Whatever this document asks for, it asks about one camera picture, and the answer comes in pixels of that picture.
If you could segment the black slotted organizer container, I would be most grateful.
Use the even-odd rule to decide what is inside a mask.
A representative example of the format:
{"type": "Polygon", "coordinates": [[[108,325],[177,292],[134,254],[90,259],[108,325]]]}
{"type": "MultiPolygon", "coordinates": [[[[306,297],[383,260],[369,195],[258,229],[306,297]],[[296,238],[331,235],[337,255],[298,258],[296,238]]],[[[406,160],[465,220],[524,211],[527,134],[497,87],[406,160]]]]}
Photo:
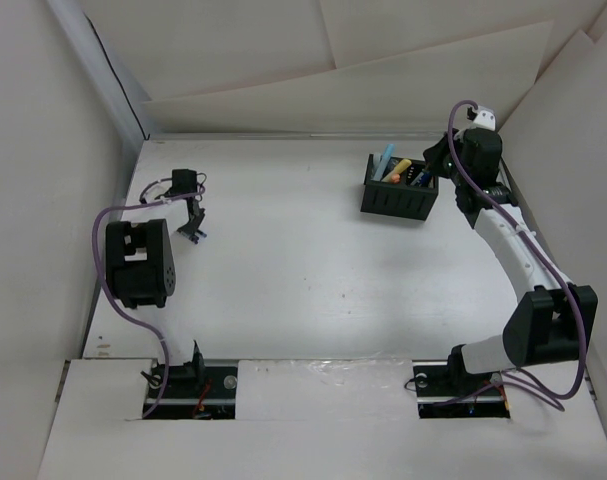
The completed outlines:
{"type": "Polygon", "coordinates": [[[360,211],[397,218],[425,221],[434,206],[439,184],[435,177],[422,183],[423,160],[412,159],[412,164],[401,174],[396,184],[373,179],[375,155],[368,157],[364,177],[364,191],[360,211]]]}

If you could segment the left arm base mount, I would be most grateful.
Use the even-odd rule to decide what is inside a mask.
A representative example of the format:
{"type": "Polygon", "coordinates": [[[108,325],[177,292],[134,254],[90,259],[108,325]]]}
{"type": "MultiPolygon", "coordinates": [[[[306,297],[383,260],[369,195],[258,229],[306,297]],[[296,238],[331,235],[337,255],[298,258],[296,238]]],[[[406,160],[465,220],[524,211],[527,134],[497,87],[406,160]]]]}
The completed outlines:
{"type": "Polygon", "coordinates": [[[154,364],[141,375],[147,382],[142,406],[146,420],[234,420],[238,386],[237,360],[205,360],[197,343],[183,365],[169,367],[161,392],[164,366],[154,364]]]}

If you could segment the green cap highlighter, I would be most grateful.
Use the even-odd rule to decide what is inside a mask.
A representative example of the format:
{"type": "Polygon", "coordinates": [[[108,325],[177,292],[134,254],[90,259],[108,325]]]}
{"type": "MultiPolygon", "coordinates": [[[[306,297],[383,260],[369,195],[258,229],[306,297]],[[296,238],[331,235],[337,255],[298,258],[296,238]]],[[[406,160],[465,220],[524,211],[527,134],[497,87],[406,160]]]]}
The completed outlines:
{"type": "Polygon", "coordinates": [[[382,155],[380,153],[374,153],[372,155],[372,175],[376,174],[379,164],[381,162],[381,158],[382,158],[382,155]]]}

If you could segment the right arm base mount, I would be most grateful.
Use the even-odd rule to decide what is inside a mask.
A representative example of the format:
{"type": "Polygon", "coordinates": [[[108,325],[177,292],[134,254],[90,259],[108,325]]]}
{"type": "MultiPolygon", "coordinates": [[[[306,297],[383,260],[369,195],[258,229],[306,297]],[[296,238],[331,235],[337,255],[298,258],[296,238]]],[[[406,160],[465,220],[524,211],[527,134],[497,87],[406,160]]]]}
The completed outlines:
{"type": "Polygon", "coordinates": [[[412,362],[404,389],[415,394],[419,418],[509,419],[503,387],[492,383],[491,373],[468,373],[461,350],[461,345],[455,346],[446,360],[412,362]]]}

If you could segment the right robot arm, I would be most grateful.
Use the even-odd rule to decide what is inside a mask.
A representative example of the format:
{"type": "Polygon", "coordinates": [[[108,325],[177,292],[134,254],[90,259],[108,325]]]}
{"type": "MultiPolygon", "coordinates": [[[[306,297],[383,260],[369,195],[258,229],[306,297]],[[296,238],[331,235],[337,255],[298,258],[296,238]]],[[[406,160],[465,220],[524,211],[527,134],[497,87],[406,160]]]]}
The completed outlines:
{"type": "Polygon", "coordinates": [[[427,170],[455,186],[456,204],[494,252],[513,287],[517,307],[499,335],[454,347],[445,381],[456,393],[483,374],[576,361],[585,370],[598,305],[591,286],[563,274],[526,225],[516,196],[499,179],[503,144],[494,131],[452,130],[424,151],[427,170]]]}

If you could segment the orange cap highlighter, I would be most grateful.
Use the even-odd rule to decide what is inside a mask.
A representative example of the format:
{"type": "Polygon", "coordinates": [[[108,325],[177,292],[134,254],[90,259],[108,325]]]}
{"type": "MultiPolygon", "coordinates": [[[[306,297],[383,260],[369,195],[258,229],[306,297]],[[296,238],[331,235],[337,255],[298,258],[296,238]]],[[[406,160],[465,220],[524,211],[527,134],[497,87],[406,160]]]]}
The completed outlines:
{"type": "Polygon", "coordinates": [[[384,182],[397,184],[400,182],[401,175],[399,173],[390,173],[383,178],[384,182]]]}

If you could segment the yellow cap highlighter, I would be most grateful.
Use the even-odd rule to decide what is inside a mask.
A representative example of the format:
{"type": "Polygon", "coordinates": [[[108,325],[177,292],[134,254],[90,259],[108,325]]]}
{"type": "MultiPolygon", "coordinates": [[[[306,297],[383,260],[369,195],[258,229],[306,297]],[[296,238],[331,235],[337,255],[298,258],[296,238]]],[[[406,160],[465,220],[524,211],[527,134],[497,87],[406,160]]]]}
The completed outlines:
{"type": "Polygon", "coordinates": [[[390,172],[390,174],[392,176],[394,175],[401,175],[403,172],[405,172],[410,166],[412,165],[412,161],[410,159],[407,158],[403,158],[401,159],[392,169],[392,171],[390,172]]]}

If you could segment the blue cap highlighter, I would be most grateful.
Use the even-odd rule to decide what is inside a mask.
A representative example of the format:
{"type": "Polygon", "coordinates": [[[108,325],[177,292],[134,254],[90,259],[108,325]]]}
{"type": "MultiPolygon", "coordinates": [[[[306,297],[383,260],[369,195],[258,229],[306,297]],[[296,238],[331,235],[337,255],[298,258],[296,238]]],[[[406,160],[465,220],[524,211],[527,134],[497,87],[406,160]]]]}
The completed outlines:
{"type": "Polygon", "coordinates": [[[394,144],[388,144],[386,146],[385,150],[381,154],[382,158],[381,158],[381,162],[379,164],[378,170],[375,175],[372,175],[373,181],[382,182],[383,178],[386,175],[390,174],[390,172],[392,171],[394,166],[398,163],[398,161],[393,158],[394,151],[395,151],[394,144]]]}

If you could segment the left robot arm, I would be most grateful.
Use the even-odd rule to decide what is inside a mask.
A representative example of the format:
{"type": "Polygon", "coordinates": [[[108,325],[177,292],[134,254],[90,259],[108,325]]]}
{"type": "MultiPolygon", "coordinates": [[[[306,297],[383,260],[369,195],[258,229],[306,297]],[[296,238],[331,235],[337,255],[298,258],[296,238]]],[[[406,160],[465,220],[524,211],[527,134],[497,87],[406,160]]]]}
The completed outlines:
{"type": "Polygon", "coordinates": [[[177,287],[172,253],[174,233],[196,244],[205,209],[200,206],[206,176],[174,169],[139,195],[139,203],[102,210],[94,220],[91,248],[101,289],[113,310],[158,342],[160,382],[171,383],[184,396],[205,387],[205,366],[198,345],[161,325],[152,313],[161,310],[177,287]]]}

